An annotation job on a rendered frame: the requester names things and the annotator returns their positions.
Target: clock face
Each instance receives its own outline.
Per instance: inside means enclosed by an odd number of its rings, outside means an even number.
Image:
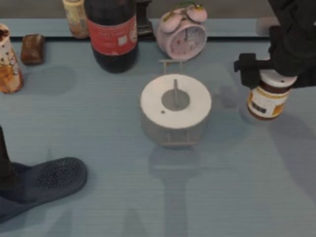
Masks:
[[[170,51],[176,58],[196,56],[205,46],[206,32],[197,26],[180,31],[171,41]]]

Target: dark liquid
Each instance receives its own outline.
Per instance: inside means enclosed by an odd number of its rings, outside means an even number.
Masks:
[[[87,18],[95,24],[103,26],[120,25],[136,14],[134,0],[85,0],[84,8]],[[111,73],[122,73],[130,69],[138,55],[138,45],[130,52],[119,55],[104,55],[93,49],[99,65]]]

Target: table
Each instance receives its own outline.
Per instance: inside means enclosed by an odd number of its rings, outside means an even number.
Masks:
[[[21,42],[14,47],[19,54]],[[45,64],[21,66],[25,87],[0,95],[9,154],[29,165],[78,157],[89,180],[1,225],[1,237],[316,236],[315,89],[295,90],[271,123],[239,113],[249,91],[233,62],[244,52],[265,58],[268,42],[213,40],[185,64],[213,108],[206,137],[179,153],[141,130],[140,93],[163,72],[156,43],[140,43],[137,65],[119,75],[99,68],[87,41],[46,47]]]

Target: black object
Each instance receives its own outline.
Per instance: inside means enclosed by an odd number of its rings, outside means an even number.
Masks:
[[[79,191],[87,168],[77,158],[62,158],[35,166],[11,163],[0,128],[0,224],[33,207]]]
[[[147,17],[147,7],[152,0],[136,0],[137,5],[137,33],[139,40],[154,40],[155,34],[152,23]]]
[[[294,88],[316,86],[316,1],[269,3],[281,25],[270,28],[270,66],[262,65],[253,55],[242,54],[235,63],[235,71],[241,70],[242,83],[250,88],[258,85],[259,70],[263,69],[274,69],[285,77],[298,75]]]
[[[122,29],[121,26],[135,17],[135,0],[86,0],[84,8],[88,18],[93,54],[99,65],[111,73],[121,73],[130,69],[138,56],[138,44],[120,53],[118,49],[120,50],[121,47],[113,47],[113,43],[131,44],[132,27]],[[107,52],[101,52],[102,50],[97,49],[96,45],[102,45]]]

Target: brown wooden block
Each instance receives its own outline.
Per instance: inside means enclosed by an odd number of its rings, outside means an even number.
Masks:
[[[45,37],[39,34],[23,37],[21,61],[26,65],[41,64],[44,62]]]

